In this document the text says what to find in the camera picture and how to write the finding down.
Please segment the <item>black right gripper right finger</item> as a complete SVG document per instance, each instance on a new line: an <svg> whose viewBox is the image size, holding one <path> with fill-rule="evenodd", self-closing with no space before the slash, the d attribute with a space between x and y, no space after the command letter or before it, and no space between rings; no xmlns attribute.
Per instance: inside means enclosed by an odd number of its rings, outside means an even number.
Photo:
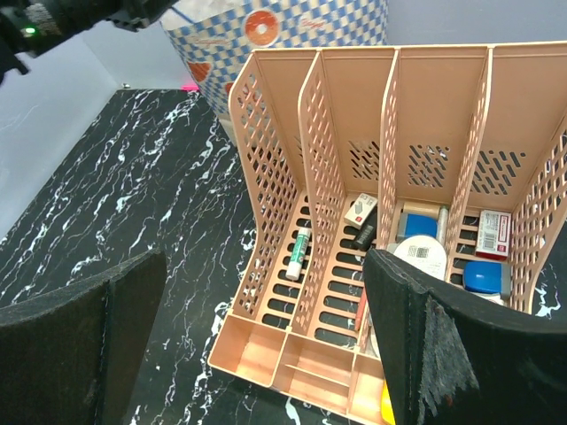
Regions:
<svg viewBox="0 0 567 425"><path fill-rule="evenodd" d="M399 424L563 424L566 327L496 305L388 251L363 280Z"/></svg>

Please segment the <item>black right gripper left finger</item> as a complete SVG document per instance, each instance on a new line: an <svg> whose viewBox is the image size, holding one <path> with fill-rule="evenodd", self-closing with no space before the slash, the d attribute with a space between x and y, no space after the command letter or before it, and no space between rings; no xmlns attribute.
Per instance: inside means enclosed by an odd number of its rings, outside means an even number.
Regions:
<svg viewBox="0 0 567 425"><path fill-rule="evenodd" d="M3 424L121 424L167 280L158 250L1 310Z"/></svg>

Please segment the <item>blue checkered paper bag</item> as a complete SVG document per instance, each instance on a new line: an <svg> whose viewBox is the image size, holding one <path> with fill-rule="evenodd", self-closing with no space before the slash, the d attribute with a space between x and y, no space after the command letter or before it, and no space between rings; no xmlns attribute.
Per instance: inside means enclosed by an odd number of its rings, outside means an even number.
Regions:
<svg viewBox="0 0 567 425"><path fill-rule="evenodd" d="M384 44L387 0L178 1L159 23L229 137L228 97L260 48Z"/></svg>

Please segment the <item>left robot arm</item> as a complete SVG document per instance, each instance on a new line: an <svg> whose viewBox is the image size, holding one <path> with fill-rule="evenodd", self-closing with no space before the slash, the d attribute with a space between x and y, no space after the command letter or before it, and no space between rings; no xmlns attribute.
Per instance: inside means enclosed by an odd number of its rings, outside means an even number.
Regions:
<svg viewBox="0 0 567 425"><path fill-rule="evenodd" d="M1 75L29 72L18 58L36 58L75 35L108 21L137 32L171 8L175 0L37 0L1 3Z"/></svg>

